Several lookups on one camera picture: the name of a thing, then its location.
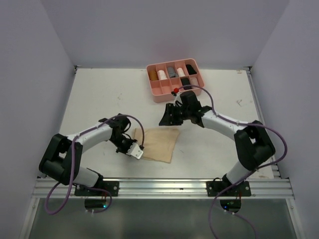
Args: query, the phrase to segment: brown object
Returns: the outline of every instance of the brown object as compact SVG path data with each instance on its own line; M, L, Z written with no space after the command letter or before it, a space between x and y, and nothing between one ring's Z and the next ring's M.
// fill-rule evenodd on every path
M170 163L178 135L179 130L175 127L146 129L142 158ZM137 139L139 143L142 142L142 131L140 128L135 129L134 139Z
M149 77L151 81L158 81L158 73L156 71L150 71L149 72Z

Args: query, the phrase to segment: pink storage box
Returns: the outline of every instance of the pink storage box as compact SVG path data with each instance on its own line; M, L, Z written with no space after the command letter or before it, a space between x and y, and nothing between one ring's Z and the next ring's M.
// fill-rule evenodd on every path
M197 74L189 75L186 68L187 64L191 65L194 68L194 70L197 72ZM178 74L177 69L182 68L185 76L169 78L167 67L173 67L177 74ZM182 83L180 81L181 78L188 78L191 83L194 82L193 78L196 78L199 86L204 87L205 85L203 82L203 78L199 72L198 65L194 59L184 59L184 60L169 61L169 62L148 65L146 67L146 70L148 72L149 83L150 83L150 87L151 87L151 91L153 95L153 100L156 103L164 102L164 101L172 101L174 99L174 96L171 94L171 92L173 91L173 89L179 88L182 86ZM158 73L159 70L163 70L165 72L167 79L160 80L160 76L158 74L158 80L151 81L149 72L156 71ZM200 95L201 93L201 89L199 88L193 88L190 91L194 91L197 96Z

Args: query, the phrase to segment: white table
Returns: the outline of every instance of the white table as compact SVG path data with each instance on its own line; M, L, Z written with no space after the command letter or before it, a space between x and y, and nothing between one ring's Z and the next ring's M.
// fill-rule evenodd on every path
M216 110L239 120L258 119L245 71L200 71ZM205 92L198 99L202 106L210 105ZM78 69L60 133L82 131L118 113L137 117L145 128L157 127L165 104L153 102L144 69ZM132 123L129 133L138 127ZM222 177L238 160L235 143L220 133L188 121L179 130L170 164L117 154L111 142L102 142L83 154L81 166L104 177L215 178ZM251 178L272 179L274 175L267 167Z

